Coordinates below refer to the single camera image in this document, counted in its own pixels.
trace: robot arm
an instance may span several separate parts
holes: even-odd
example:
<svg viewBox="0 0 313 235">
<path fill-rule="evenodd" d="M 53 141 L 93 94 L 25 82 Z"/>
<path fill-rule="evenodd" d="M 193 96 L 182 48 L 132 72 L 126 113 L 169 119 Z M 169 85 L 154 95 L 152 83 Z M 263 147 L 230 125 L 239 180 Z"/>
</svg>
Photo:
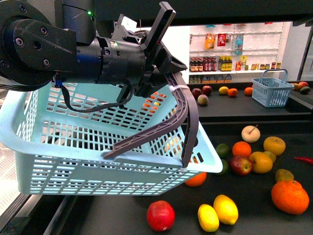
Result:
<svg viewBox="0 0 313 235">
<path fill-rule="evenodd" d="M 93 0 L 63 0 L 63 28 L 24 1 L 0 2 L 0 88 L 36 90 L 51 80 L 126 84 L 125 99 L 147 97 L 167 84 L 165 75 L 187 69 L 161 42 L 175 11 L 167 2 L 150 32 L 129 32 L 121 15 L 111 38 L 96 37 Z"/>
</svg>

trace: basket handle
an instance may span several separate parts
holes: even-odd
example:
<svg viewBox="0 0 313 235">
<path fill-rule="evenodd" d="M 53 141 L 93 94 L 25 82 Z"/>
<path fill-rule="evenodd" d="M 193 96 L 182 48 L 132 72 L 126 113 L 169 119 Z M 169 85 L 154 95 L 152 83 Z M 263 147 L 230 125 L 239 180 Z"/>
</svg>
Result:
<svg viewBox="0 0 313 235">
<path fill-rule="evenodd" d="M 285 76 L 283 77 L 283 79 L 281 80 L 281 82 L 286 83 L 287 82 L 287 77 L 288 77 L 288 71 L 286 69 L 278 69 L 278 70 L 265 70 L 261 76 L 261 78 L 259 79 L 259 83 L 262 83 L 262 79 L 264 77 L 264 74 L 268 71 L 284 71 L 285 72 Z"/>
</svg>

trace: blue basket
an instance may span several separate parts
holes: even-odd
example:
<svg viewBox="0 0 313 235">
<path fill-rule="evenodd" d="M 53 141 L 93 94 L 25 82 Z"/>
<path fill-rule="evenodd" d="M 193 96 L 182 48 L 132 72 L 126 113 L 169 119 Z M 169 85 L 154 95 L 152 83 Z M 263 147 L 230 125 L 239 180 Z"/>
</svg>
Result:
<svg viewBox="0 0 313 235">
<path fill-rule="evenodd" d="M 72 106 L 116 102 L 120 86 L 67 84 Z M 124 108 L 77 113 L 49 85 L 30 93 L 10 91 L 0 111 L 0 141 L 15 151 L 19 191 L 25 194 L 159 195 L 222 163 L 199 123 L 191 163 L 182 168 L 184 133 L 178 128 L 114 159 L 112 145 L 160 123 L 175 112 L 166 86 Z"/>
<path fill-rule="evenodd" d="M 264 77 L 268 71 L 284 71 L 285 76 L 282 80 L 272 77 Z M 288 72 L 281 70 L 265 70 L 261 78 L 254 78 L 252 98 L 265 107 L 284 107 L 294 86 L 286 82 Z"/>
</svg>

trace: red chili pepper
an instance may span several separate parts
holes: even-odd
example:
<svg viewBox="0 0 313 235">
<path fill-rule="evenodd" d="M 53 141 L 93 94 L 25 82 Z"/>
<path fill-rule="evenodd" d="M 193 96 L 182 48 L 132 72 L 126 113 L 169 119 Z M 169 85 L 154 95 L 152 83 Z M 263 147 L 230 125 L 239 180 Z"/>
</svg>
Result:
<svg viewBox="0 0 313 235">
<path fill-rule="evenodd" d="M 294 159 L 313 165 L 313 158 L 295 157 Z"/>
</svg>

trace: lime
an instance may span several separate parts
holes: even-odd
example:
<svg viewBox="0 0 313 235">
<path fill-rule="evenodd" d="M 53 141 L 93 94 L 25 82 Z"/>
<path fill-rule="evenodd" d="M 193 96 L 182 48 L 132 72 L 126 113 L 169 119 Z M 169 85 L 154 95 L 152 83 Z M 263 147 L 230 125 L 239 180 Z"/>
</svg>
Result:
<svg viewBox="0 0 313 235">
<path fill-rule="evenodd" d="M 223 169 L 220 173 L 216 173 L 216 175 L 224 175 L 228 171 L 228 163 L 225 159 L 221 159 L 223 164 Z"/>
<path fill-rule="evenodd" d="M 228 93 L 228 87 L 221 87 L 219 88 L 220 94 L 227 94 Z"/>
<path fill-rule="evenodd" d="M 219 155 L 220 158 L 225 158 L 228 155 L 229 147 L 225 143 L 220 143 L 216 146 L 215 151 Z"/>
</svg>

